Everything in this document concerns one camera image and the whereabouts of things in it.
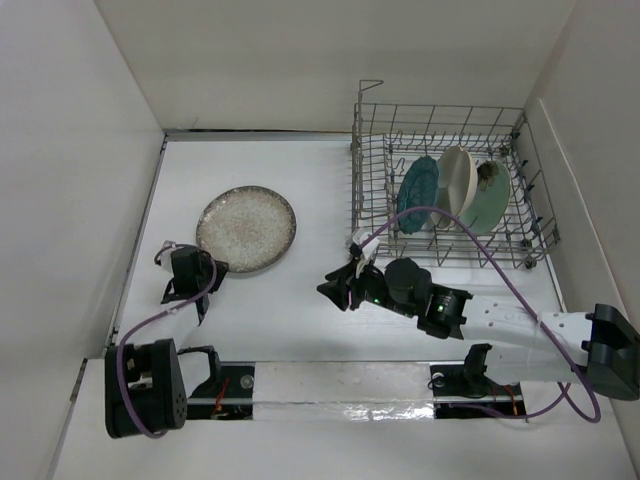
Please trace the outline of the teal scalloped plate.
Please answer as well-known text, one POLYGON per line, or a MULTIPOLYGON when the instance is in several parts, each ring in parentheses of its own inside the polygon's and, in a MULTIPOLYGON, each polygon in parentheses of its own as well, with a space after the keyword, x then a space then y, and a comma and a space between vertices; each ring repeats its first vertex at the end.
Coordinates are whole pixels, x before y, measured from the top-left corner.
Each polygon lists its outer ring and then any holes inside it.
MULTIPOLYGON (((415 160, 400 185, 396 199, 396 213, 416 207, 433 207, 439 189, 437 161, 430 156, 415 160)), ((419 232, 429 219, 428 211, 416 211, 398 220, 399 230, 407 235, 419 232)))

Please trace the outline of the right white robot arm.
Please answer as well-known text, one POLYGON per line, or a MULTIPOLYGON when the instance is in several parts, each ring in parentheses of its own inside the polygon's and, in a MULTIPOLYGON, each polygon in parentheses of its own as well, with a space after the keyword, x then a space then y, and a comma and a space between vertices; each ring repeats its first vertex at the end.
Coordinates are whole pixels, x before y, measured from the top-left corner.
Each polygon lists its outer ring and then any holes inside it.
POLYGON ((428 336, 471 342, 462 381, 474 393, 522 381, 577 383, 621 401, 639 398, 639 334, 615 307, 531 317, 521 306, 433 282, 413 260, 383 270, 356 261, 326 275, 317 291, 340 310, 368 302, 407 318, 428 336))

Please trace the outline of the cream lobed plate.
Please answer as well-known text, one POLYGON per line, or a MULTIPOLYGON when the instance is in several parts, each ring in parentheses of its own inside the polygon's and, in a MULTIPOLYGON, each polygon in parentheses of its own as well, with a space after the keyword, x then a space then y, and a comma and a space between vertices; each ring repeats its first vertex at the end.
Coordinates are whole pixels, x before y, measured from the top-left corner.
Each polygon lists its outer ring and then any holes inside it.
POLYGON ((446 149, 437 160, 439 171, 436 207, 458 218, 474 200, 478 174, 471 154, 459 145, 446 149))

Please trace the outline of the speckled brown round plate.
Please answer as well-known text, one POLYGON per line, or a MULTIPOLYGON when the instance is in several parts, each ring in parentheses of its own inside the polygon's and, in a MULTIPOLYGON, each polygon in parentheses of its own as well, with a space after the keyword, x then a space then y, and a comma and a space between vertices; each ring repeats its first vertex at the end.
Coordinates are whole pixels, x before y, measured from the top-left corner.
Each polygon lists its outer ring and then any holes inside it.
POLYGON ((291 204, 272 189, 245 185, 227 190, 202 211, 197 245, 234 274, 263 270, 291 247, 297 219, 291 204))

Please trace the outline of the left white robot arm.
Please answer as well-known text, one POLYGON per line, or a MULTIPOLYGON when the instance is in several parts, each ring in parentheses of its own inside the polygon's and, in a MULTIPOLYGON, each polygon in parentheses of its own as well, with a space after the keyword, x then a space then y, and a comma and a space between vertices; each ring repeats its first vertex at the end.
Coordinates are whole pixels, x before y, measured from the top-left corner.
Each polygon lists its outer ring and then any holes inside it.
POLYGON ((165 309, 133 326, 105 354, 105 427, 113 439, 156 439, 180 429, 195 391, 208 397, 229 384, 213 346, 184 345, 204 322, 228 264, 172 242, 154 263, 171 274, 161 299, 165 309))

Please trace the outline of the light green flower plate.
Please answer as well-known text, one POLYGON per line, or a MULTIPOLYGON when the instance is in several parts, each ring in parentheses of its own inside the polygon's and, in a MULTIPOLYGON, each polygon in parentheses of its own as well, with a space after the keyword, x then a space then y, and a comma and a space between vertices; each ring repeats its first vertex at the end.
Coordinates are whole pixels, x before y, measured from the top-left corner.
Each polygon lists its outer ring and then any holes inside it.
POLYGON ((477 168, 478 185, 474 200, 460 220, 474 234, 491 233, 500 224, 511 197, 511 180, 506 166, 489 160, 477 168))

